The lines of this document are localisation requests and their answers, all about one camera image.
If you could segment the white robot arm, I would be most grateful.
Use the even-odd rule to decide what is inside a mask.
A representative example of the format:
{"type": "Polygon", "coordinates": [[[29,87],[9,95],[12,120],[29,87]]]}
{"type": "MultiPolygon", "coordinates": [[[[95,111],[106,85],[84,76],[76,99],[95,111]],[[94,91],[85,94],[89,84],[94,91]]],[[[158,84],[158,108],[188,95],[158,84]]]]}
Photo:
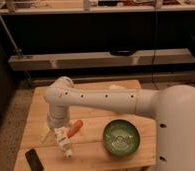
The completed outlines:
{"type": "Polygon", "coordinates": [[[195,87],[174,85],[162,90],[84,90],[68,77],[55,80],[45,91],[52,129],[69,123],[71,106],[135,114],[157,124],[155,171],[195,171],[195,87]]]}

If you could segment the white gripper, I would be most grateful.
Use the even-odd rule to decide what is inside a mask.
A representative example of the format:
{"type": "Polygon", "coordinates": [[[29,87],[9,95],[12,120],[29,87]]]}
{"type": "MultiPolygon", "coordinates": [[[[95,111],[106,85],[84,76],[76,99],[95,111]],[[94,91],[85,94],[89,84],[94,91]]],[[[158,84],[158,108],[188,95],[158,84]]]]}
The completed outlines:
{"type": "Polygon", "coordinates": [[[41,135],[41,142],[44,143],[46,139],[53,133],[54,128],[60,128],[61,135],[66,136],[68,134],[67,126],[70,121],[70,113],[67,108],[51,108],[47,114],[47,124],[51,128],[43,130],[41,135]]]}

